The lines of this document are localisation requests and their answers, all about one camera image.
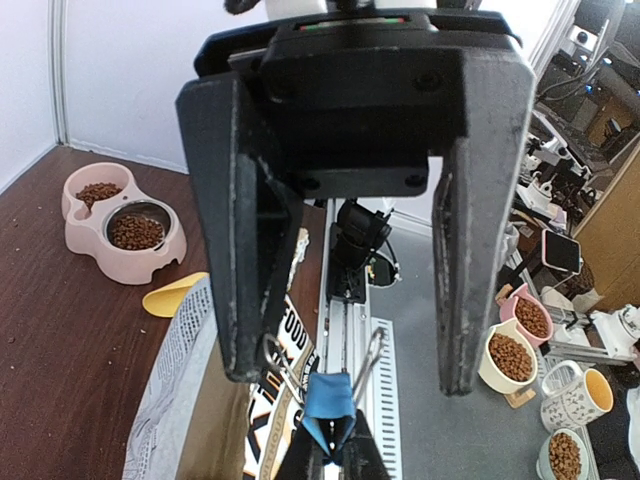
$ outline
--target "white mug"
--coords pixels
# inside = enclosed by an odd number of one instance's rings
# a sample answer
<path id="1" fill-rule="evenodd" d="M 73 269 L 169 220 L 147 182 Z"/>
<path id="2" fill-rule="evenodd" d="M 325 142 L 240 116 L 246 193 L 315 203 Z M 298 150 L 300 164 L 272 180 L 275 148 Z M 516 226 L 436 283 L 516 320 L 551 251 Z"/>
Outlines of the white mug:
<path id="1" fill-rule="evenodd" d="M 561 368 L 569 368 L 573 379 L 565 386 L 552 390 L 549 378 Z M 573 360 L 564 360 L 553 367 L 542 380 L 540 416 L 544 427 L 552 432 L 558 428 L 586 425 L 613 408 L 613 392 L 607 379 L 597 370 L 582 371 Z"/>

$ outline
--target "wooden coaster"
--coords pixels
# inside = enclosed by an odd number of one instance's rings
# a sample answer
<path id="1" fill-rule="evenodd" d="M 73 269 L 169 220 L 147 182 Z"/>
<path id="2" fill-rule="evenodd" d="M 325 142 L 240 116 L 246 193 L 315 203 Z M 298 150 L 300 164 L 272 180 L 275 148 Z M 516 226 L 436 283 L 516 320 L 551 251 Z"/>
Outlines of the wooden coaster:
<path id="1" fill-rule="evenodd" d="M 500 289 L 500 291 L 496 295 L 496 303 L 499 306 L 502 306 L 502 304 L 507 301 L 507 297 L 512 291 L 513 291 L 513 287 L 509 284 L 506 284 L 504 287 Z"/>
<path id="2" fill-rule="evenodd" d="M 535 390 L 529 388 L 527 390 L 510 393 L 505 395 L 504 398 L 507 399 L 507 403 L 511 408 L 520 408 L 524 404 L 526 404 L 529 400 L 536 396 Z"/>

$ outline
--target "pet food bowl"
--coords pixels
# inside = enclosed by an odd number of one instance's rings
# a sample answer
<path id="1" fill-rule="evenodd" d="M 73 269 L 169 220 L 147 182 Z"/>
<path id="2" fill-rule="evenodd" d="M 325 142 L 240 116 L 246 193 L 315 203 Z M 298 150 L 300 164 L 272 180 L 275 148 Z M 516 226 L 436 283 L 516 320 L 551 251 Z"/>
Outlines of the pet food bowl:
<path id="1" fill-rule="evenodd" d="M 91 209 L 76 198 L 86 185 L 101 182 L 113 183 L 122 191 L 95 202 Z M 124 215 L 158 222 L 163 229 L 162 241 L 145 250 L 116 247 L 111 238 L 111 227 Z M 173 260 L 182 262 L 187 253 L 187 240 L 175 211 L 142 192 L 131 171 L 117 163 L 95 163 L 72 173 L 62 192 L 62 216 L 66 221 L 67 248 L 73 253 L 91 255 L 100 270 L 118 283 L 149 283 L 155 270 Z"/>
<path id="2" fill-rule="evenodd" d="M 549 438 L 547 438 L 542 444 L 542 447 L 540 447 L 540 455 L 538 455 L 538 461 L 536 462 L 536 473 L 538 474 L 538 477 L 542 480 L 556 480 L 556 476 L 551 469 L 549 445 L 551 444 L 551 439 L 557 433 L 566 433 L 574 442 L 576 442 L 576 445 L 578 445 L 578 449 L 580 450 L 580 475 L 578 475 L 578 480 L 587 480 L 587 477 L 589 476 L 589 457 L 587 455 L 587 447 L 585 447 L 584 442 L 578 434 L 568 428 L 561 428 L 560 430 L 553 432 L 553 434 L 549 435 Z"/>
<path id="3" fill-rule="evenodd" d="M 508 322 L 492 325 L 489 327 L 487 340 L 485 341 L 482 351 L 482 359 L 480 360 L 480 368 L 478 374 L 493 390 L 503 394 L 515 393 L 523 387 L 530 385 L 538 376 L 538 359 L 533 347 L 529 344 L 524 335 L 518 331 L 518 321 L 512 318 Z M 531 357 L 531 376 L 526 382 L 516 382 L 507 377 L 495 364 L 489 353 L 489 342 L 496 333 L 500 333 L 507 337 L 513 338 L 522 345 L 527 351 L 527 355 Z"/>
<path id="4" fill-rule="evenodd" d="M 540 303 L 538 299 L 536 299 L 529 293 L 529 285 L 527 285 L 526 283 L 521 285 L 518 289 L 514 290 L 507 301 L 502 304 L 502 306 L 500 307 L 500 321 L 506 322 L 508 320 L 511 320 L 512 318 L 518 318 L 516 316 L 516 305 L 521 298 L 529 300 L 536 307 L 538 307 L 544 314 L 544 318 L 547 321 L 548 333 L 544 338 L 536 337 L 535 335 L 529 333 L 529 330 L 524 328 L 520 321 L 518 321 L 518 330 L 520 331 L 520 333 L 525 336 L 525 338 L 529 341 L 529 343 L 531 343 L 533 348 L 537 348 L 553 336 L 553 321 L 551 320 L 551 316 L 549 315 L 549 312 L 547 312 L 547 309 L 544 308 L 544 305 L 542 305 L 542 303 Z"/>

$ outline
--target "wooden floor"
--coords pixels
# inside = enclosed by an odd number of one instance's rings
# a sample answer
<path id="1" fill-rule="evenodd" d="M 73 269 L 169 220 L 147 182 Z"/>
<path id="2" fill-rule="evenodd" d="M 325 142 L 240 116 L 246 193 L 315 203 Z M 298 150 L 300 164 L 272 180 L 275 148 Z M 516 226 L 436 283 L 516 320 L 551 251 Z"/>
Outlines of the wooden floor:
<path id="1" fill-rule="evenodd" d="M 148 315 L 145 293 L 207 270 L 186 175 L 127 162 L 139 187 L 171 205 L 188 253 L 150 285 L 119 285 L 64 243 L 66 177 L 97 161 L 57 148 L 0 196 L 0 480 L 121 478 L 131 423 L 169 321 Z M 315 334 L 324 211 L 311 232 L 292 298 Z"/>

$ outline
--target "black phone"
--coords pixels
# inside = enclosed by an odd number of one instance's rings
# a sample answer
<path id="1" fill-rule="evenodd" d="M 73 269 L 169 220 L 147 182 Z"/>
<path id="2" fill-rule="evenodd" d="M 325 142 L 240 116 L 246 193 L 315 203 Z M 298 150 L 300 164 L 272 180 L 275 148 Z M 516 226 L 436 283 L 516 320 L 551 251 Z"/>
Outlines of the black phone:
<path id="1" fill-rule="evenodd" d="M 563 272 L 580 273 L 580 243 L 551 230 L 542 231 L 542 263 Z"/>

